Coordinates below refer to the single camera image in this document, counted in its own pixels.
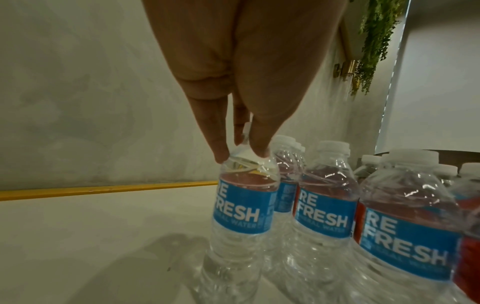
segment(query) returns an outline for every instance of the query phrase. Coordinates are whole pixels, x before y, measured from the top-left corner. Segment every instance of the hanging plant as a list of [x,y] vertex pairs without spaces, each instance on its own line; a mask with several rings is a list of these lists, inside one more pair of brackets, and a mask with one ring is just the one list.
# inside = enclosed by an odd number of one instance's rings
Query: hanging plant
[[406,0],[369,0],[363,17],[360,34],[366,33],[362,48],[363,57],[356,68],[361,91],[367,94],[374,78],[377,64],[387,57],[387,48],[398,18],[402,15]]

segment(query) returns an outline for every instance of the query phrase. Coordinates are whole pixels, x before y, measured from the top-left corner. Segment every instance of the table surface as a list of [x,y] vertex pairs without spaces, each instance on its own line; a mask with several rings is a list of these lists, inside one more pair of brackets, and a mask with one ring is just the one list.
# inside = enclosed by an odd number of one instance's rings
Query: table surface
[[[0,202],[0,304],[190,304],[216,186]],[[256,304],[290,304],[262,279]]]

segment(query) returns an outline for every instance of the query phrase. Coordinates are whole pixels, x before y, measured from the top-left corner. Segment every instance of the hand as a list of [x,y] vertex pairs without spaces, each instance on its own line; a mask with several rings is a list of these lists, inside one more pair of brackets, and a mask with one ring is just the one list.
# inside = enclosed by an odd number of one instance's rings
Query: hand
[[346,0],[143,0],[153,33],[217,163],[244,123],[253,151],[297,109],[337,32]]

